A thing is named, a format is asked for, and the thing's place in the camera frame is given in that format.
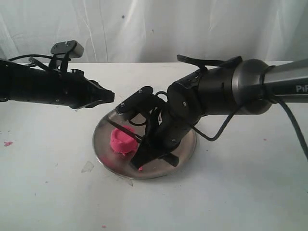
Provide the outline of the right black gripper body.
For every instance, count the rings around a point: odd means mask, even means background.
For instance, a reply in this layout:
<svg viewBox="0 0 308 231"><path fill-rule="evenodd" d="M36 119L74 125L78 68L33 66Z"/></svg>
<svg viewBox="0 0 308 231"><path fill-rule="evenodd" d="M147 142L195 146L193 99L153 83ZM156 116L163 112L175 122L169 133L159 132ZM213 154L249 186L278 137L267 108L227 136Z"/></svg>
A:
<svg viewBox="0 0 308 231"><path fill-rule="evenodd" d="M144 144L147 148L172 152L191 127L173 115L168 106L155 109L147 120Z"/></svg>

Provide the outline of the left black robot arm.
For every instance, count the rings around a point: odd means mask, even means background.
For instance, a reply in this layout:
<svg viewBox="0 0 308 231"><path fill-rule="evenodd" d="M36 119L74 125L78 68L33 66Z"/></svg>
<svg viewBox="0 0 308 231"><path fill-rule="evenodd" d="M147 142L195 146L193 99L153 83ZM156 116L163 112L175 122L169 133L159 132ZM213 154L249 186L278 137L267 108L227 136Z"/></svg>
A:
<svg viewBox="0 0 308 231"><path fill-rule="evenodd" d="M42 103L77 110L112 103L114 99L112 91L85 78L81 70L59 72L48 67L40 70L4 59L0 61L1 102Z"/></svg>

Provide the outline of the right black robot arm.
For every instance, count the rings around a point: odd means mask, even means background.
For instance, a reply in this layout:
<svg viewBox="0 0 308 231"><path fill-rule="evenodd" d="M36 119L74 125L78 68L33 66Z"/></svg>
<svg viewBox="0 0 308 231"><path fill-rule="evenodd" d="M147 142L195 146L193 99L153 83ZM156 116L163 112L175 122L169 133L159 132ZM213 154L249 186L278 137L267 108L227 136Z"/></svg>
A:
<svg viewBox="0 0 308 231"><path fill-rule="evenodd" d="M178 56L178 60L197 66L193 73L173 82L165 92L167 102L147 118L146 133L131 163L135 168L163 159L177 166L172 152L184 136L196 130L208 115L226 119L208 141L215 141L234 115L260 115L279 104L288 115L303 152L308 145L288 103L308 100L308 62L300 60L268 65L259 59L235 57L227 61L208 61Z"/></svg>

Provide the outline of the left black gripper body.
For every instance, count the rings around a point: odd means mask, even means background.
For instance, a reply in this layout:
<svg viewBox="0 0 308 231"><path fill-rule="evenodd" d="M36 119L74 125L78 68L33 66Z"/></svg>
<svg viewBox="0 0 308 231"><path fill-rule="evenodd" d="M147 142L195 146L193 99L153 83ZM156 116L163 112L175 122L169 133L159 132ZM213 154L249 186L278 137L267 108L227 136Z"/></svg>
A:
<svg viewBox="0 0 308 231"><path fill-rule="evenodd" d="M93 94L93 81L84 77L83 71L74 69L59 75L62 87L62 95L57 98L57 104L79 109L81 98L95 98Z"/></svg>

